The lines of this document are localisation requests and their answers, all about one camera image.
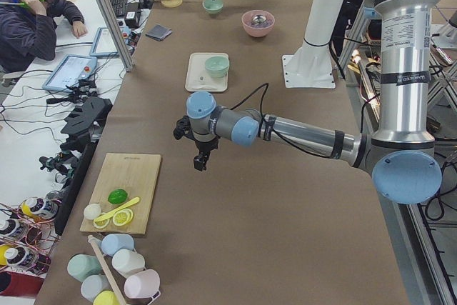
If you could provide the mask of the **grey folded cloth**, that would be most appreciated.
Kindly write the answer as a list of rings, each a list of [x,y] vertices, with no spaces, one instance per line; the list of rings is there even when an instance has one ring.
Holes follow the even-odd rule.
[[[160,24],[155,25],[152,29],[146,32],[146,36],[156,41],[163,41],[172,34],[172,30]]]

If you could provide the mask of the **metal scoop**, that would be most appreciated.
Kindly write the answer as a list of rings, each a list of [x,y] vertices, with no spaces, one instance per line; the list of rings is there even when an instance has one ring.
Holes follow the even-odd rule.
[[[267,21],[267,17],[263,14],[255,14],[251,19],[252,26],[260,26]]]

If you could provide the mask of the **cream serving tray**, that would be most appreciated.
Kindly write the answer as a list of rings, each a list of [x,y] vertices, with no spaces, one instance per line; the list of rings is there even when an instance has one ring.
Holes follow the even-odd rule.
[[[228,88],[228,73],[222,77],[212,77],[205,69],[205,61],[214,56],[228,58],[226,53],[194,52],[189,57],[185,89],[189,92],[224,92]]]

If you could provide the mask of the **yellow mug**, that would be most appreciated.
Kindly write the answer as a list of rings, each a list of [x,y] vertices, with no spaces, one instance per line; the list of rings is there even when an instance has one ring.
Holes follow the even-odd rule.
[[[119,301],[113,291],[105,290],[96,296],[93,305],[119,305]]]

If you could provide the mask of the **green bowl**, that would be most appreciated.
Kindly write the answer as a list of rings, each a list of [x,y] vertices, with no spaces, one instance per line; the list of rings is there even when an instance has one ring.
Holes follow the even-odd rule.
[[[225,71],[225,70],[222,70],[222,71],[208,71],[206,70],[206,73],[208,74],[208,76],[210,76],[211,78],[224,78],[225,76],[228,75],[228,72]]]
[[[224,75],[230,67],[229,59],[225,56],[212,56],[205,60],[205,70],[212,75]]]
[[[202,6],[206,13],[218,14],[222,11],[224,2],[222,0],[203,0]]]

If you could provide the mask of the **teach pendant tablet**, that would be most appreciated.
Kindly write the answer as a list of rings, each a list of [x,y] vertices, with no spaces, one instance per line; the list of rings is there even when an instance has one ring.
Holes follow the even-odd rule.
[[[107,27],[99,27],[96,30],[89,55],[96,58],[109,58],[118,55],[118,50]]]
[[[69,93],[71,87],[78,86],[79,81],[88,79],[97,66],[97,58],[68,54],[53,70],[42,84],[45,91],[62,91]]]

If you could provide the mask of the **pink mug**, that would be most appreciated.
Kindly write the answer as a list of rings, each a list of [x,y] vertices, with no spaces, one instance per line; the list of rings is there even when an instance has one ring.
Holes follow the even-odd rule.
[[[153,269],[129,276],[124,283],[124,293],[130,299],[156,299],[160,296],[160,276]]]

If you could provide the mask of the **pink bowl with ice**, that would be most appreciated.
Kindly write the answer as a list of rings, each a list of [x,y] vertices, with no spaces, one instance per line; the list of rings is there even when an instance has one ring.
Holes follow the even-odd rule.
[[[272,31],[275,25],[275,17],[264,10],[251,10],[242,15],[241,23],[249,36],[261,38]]]

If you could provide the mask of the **seated person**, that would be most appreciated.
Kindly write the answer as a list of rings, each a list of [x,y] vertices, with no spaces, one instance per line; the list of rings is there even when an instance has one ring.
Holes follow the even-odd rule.
[[[25,71],[36,58],[56,55],[56,17],[63,16],[72,34],[87,33],[83,14],[67,0],[1,0],[1,71]]]

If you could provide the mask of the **aluminium frame post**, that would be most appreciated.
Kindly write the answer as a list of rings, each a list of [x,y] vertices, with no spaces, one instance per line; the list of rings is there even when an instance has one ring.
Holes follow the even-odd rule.
[[[129,53],[127,45],[125,44],[119,25],[117,24],[111,3],[109,0],[96,0],[96,3],[98,4],[101,15],[109,29],[111,38],[113,39],[114,45],[119,54],[119,58],[121,59],[126,72],[130,72],[134,67],[133,59]]]

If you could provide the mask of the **blue mug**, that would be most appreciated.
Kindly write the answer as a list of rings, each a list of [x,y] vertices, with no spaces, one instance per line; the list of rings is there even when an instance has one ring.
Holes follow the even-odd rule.
[[[108,234],[101,241],[101,250],[105,255],[113,256],[121,249],[134,250],[134,238],[129,234]]]

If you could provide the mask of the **lemon slice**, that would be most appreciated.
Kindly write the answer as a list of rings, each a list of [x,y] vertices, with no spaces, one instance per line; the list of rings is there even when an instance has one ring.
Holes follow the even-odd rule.
[[[104,229],[109,225],[110,219],[97,219],[93,220],[93,225],[96,229]]]
[[[114,226],[125,226],[129,224],[134,218],[134,213],[130,208],[125,208],[117,211],[113,217],[112,222]]]

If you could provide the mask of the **green mug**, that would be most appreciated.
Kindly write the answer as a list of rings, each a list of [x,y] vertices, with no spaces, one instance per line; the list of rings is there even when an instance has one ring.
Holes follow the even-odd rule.
[[[69,275],[80,282],[83,282],[89,276],[100,274],[101,270],[99,260],[92,255],[74,255],[67,264]]]

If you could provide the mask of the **far teach pendant tablet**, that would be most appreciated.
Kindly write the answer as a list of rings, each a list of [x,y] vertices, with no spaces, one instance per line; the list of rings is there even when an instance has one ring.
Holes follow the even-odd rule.
[[[96,58],[109,58],[118,55],[118,50],[107,27],[99,27],[96,30],[89,55]]]

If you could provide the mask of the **white mug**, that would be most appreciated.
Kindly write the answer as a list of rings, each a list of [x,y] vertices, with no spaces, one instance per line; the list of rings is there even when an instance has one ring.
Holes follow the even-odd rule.
[[[128,278],[145,269],[144,257],[128,249],[118,250],[111,259],[113,268],[124,278]]]

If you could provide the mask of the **near teach pendant tablet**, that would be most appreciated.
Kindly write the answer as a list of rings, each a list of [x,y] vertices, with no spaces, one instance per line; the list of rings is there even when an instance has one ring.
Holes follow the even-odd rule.
[[[78,86],[79,81],[88,79],[97,66],[97,58],[68,54],[53,70],[42,84],[45,91],[62,91],[69,93],[71,87]]]

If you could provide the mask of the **yellow plastic knife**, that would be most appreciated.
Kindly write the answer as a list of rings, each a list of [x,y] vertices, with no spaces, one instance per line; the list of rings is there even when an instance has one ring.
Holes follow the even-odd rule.
[[[137,203],[139,203],[141,200],[140,197],[136,196],[134,197],[133,199],[127,201],[125,204],[122,204],[120,206],[118,206],[117,208],[105,213],[105,214],[102,214],[98,217],[96,217],[94,219],[94,221],[105,221],[107,219],[110,219],[111,217],[113,217],[115,215],[116,212],[120,211],[120,210],[123,210],[123,209],[126,209],[126,208],[129,208],[130,206],[133,206]]]

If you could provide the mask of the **green lime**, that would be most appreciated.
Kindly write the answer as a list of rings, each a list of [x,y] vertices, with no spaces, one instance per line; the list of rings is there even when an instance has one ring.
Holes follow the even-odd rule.
[[[115,189],[108,195],[108,202],[110,204],[122,204],[128,198],[128,193],[124,189]]]

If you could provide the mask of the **bamboo cutting board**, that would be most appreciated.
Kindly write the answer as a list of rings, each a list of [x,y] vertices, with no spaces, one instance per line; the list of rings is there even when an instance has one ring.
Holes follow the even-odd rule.
[[[109,203],[108,197],[116,189],[125,190],[129,201],[138,197],[139,202],[130,207],[134,215],[130,223],[123,226],[109,223],[102,232],[146,233],[160,165],[159,154],[106,155],[89,203],[99,204],[103,212],[114,210],[118,205]]]

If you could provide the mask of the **white garlic bulb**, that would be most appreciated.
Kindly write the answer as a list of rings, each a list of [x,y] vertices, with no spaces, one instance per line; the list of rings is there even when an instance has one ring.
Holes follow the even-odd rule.
[[[94,220],[101,215],[101,206],[98,203],[88,204],[84,208],[84,218],[87,220]]]

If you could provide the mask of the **grey mug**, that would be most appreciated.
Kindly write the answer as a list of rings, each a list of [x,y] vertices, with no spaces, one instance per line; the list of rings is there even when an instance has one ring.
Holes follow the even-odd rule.
[[[102,291],[109,289],[109,282],[106,276],[91,275],[82,282],[80,292],[87,301],[93,302]]]

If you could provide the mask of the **green bowl on tray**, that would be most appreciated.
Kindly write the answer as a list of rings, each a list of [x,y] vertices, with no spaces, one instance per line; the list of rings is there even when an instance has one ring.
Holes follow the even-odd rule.
[[[228,75],[228,72],[225,71],[225,70],[222,70],[222,71],[208,71],[206,70],[206,73],[208,74],[208,76],[210,76],[211,78],[224,78],[225,76]]]

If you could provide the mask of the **yellow sauce bottle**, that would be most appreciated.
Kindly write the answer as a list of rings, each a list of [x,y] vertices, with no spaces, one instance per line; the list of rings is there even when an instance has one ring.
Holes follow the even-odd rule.
[[[38,197],[28,198],[23,202],[29,211],[43,220],[53,219],[59,210],[58,204],[49,200]]]

